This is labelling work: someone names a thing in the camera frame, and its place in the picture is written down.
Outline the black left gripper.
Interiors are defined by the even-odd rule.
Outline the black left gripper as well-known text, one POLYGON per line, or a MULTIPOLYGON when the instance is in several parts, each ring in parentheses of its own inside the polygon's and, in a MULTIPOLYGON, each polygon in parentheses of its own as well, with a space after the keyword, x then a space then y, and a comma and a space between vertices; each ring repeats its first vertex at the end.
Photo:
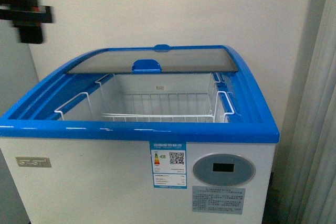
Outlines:
POLYGON ((51 6, 41 6, 39 0, 1 0, 1 20, 9 20, 25 44, 44 42, 43 24, 54 19, 51 6))

